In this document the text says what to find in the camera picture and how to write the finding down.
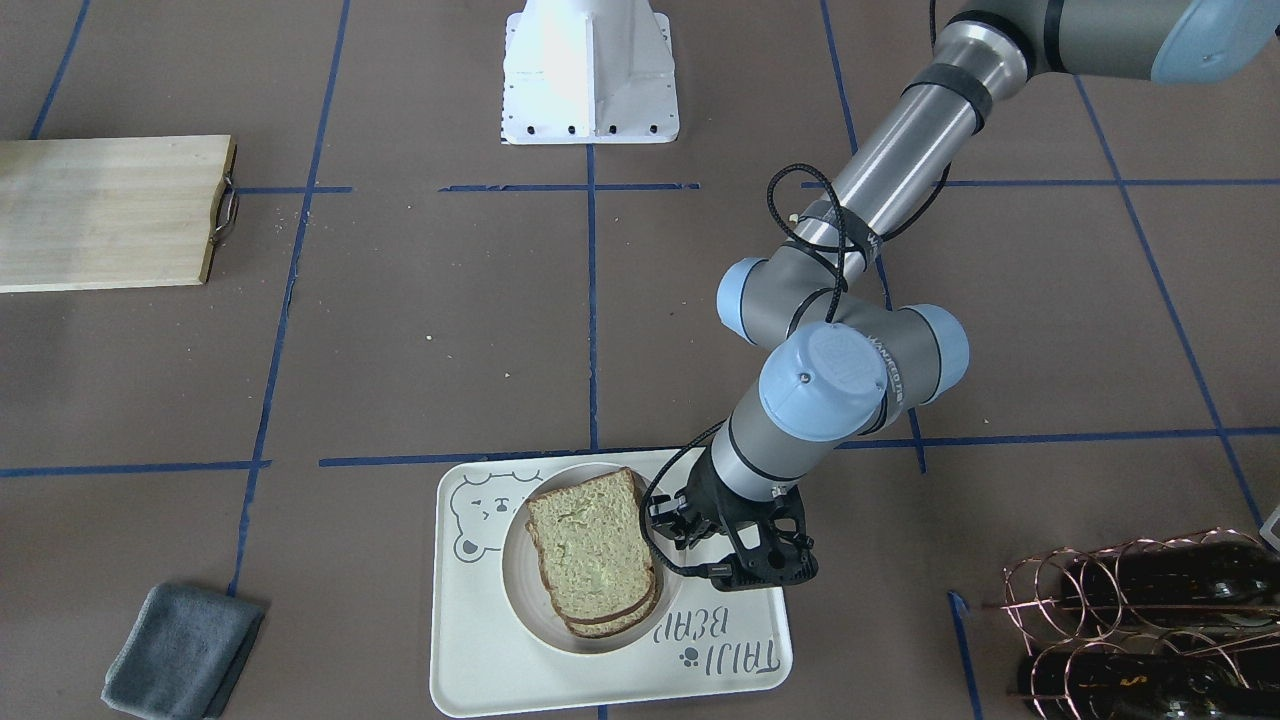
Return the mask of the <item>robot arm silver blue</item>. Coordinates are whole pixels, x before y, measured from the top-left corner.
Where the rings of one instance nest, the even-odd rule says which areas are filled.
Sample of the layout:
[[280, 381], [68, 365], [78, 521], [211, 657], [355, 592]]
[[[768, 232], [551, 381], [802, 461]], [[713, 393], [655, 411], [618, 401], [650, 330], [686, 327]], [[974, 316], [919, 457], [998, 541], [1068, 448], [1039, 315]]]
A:
[[966, 373], [959, 320], [918, 304], [887, 310], [850, 295], [884, 245], [918, 222], [995, 106], [1044, 74], [1207, 85], [1277, 37], [1275, 1], [970, 1], [934, 28], [931, 61], [835, 177], [794, 163], [820, 196], [795, 222], [765, 201], [786, 241], [731, 266], [722, 323], [768, 352], [760, 374], [672, 497], [648, 489], [645, 534], [685, 550], [756, 527], [760, 548], [808, 551], [799, 482], [832, 450], [936, 401]]

